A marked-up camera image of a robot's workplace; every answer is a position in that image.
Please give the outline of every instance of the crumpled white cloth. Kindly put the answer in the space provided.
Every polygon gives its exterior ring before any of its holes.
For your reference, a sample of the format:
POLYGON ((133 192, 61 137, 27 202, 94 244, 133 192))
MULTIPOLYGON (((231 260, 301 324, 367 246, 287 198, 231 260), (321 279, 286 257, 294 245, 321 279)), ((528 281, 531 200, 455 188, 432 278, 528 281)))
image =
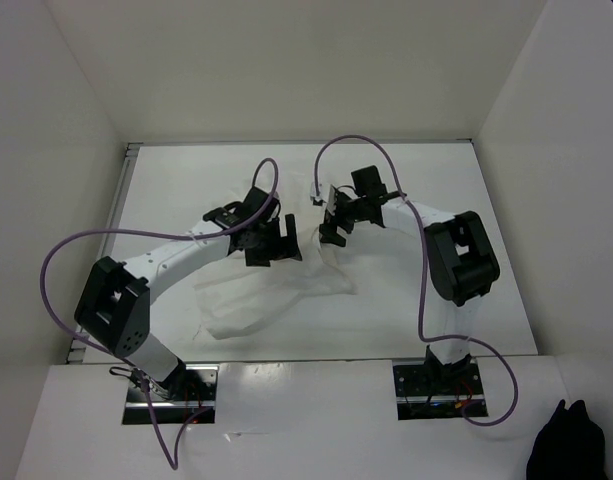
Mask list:
MULTIPOLYGON (((268 177, 258 179, 267 189, 268 177)), ((233 191, 243 198, 249 185, 233 191)), ((234 253, 202 268, 195 292, 201 325, 217 340, 253 334, 277 321, 281 314, 304 297, 353 294, 351 279, 337 265, 334 248, 320 245, 318 226, 323 209, 310 205, 310 179, 284 172, 278 187, 283 215, 294 213, 301 262, 286 259, 271 267, 246 267, 244 254, 234 253)))

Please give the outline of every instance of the wall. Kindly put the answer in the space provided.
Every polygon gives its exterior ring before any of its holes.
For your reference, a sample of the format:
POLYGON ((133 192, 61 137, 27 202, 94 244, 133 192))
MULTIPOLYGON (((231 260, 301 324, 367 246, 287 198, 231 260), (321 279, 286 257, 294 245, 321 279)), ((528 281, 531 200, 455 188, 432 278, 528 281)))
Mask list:
MULTIPOLYGON (((105 223, 121 158, 46 7, 0 0, 0 480, 14 477, 48 366, 67 351, 40 303, 40 263, 66 234, 105 223)), ((67 318, 97 246, 80 242, 52 270, 67 318)))
POLYGON ((545 0, 47 0, 124 139, 474 136, 545 0))
POLYGON ((475 139, 538 347, 613 479, 613 5, 550 0, 475 139))

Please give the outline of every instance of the white table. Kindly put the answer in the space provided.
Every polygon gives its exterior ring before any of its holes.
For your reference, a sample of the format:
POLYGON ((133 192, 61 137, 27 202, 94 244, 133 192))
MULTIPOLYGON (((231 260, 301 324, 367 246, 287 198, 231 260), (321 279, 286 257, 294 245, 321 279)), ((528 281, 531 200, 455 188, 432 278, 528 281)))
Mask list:
MULTIPOLYGON (((303 185, 310 185, 319 147, 319 144, 142 147, 131 166, 130 181, 125 182, 120 195, 125 196, 125 201, 119 202, 115 212, 116 226, 184 232, 209 209, 235 199, 228 192, 244 191, 257 163, 271 156, 279 163, 283 185, 286 187, 286 182, 292 179, 293 203, 301 199, 294 205, 299 227, 300 215, 313 211, 308 187, 303 185)), ((482 217, 499 260, 501 277, 484 298, 474 336, 491 342, 504 354, 535 355, 535 343, 472 145, 387 144, 386 148, 412 198, 457 213, 474 210, 482 217)), ((350 183, 350 172, 368 165, 377 165, 383 180, 393 188, 390 171, 379 152, 364 144, 331 147, 322 161, 322 179, 350 183)), ((110 242, 107 253, 121 260, 160 243, 118 237, 114 244, 110 242)), ((377 226, 359 226, 348 247, 337 249, 336 256, 340 267, 356 283, 356 295, 306 298, 253 335, 215 340, 201 328, 194 290, 197 277, 193 274, 165 292, 152 306, 152 331, 188 361, 423 356, 425 345, 416 334, 421 268, 417 242, 377 226)), ((428 322, 440 301, 430 288, 428 322)), ((489 355, 478 346, 473 346, 473 352, 478 356, 489 355)), ((88 349, 84 361, 113 359, 88 349)))
MULTIPOLYGON (((552 357, 509 357, 517 410, 497 427, 398 421, 391 362, 224 364, 213 425, 187 429, 173 473, 150 425, 122 426, 126 380, 108 365, 52 367, 17 480, 521 480, 535 436, 568 400, 552 357)), ((479 360, 491 416, 511 383, 479 360)), ((162 427, 172 446, 177 425, 162 427)))

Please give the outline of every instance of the black fabric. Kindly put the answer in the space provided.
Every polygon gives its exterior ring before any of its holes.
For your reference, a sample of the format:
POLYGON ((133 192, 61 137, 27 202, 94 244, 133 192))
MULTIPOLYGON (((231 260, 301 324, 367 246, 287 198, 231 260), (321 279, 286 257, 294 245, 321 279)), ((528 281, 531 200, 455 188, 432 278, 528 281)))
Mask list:
POLYGON ((526 467, 527 480, 608 480, 604 473, 604 432, 578 400, 557 405, 537 435, 526 467))

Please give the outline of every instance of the robotic arm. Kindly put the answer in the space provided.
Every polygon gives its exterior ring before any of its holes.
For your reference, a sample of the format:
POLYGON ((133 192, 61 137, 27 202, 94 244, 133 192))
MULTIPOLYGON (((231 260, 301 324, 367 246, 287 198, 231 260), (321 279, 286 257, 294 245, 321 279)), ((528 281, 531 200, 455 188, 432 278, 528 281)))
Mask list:
MULTIPOLYGON (((358 222, 368 221, 419 238, 419 228, 411 209, 398 192, 388 192, 377 167, 352 172, 357 198, 331 187, 320 241, 339 247, 346 239, 339 229, 351 234, 358 222)), ((429 270, 435 290, 445 300, 443 314, 428 322, 432 336, 460 334, 469 337, 481 297, 499 278, 499 264, 479 216, 459 215, 413 202, 424 226, 429 270)), ((431 382, 450 382, 470 362, 468 342, 445 340, 431 344, 426 351, 426 367, 431 382)))
MULTIPOLYGON (((252 187, 243 202, 233 202, 206 213, 189 236, 218 233, 243 223, 257 212, 268 194, 252 187)), ((281 236, 279 199, 251 225, 231 235, 210 240, 173 241, 148 252, 116 262, 97 261, 91 270, 75 319, 112 355, 145 372, 167 398, 183 394, 197 384, 195 372, 150 332, 150 306, 168 288, 199 268, 234 251, 243 250, 247 266, 270 266, 271 260, 301 260, 294 215, 286 215, 281 236)))

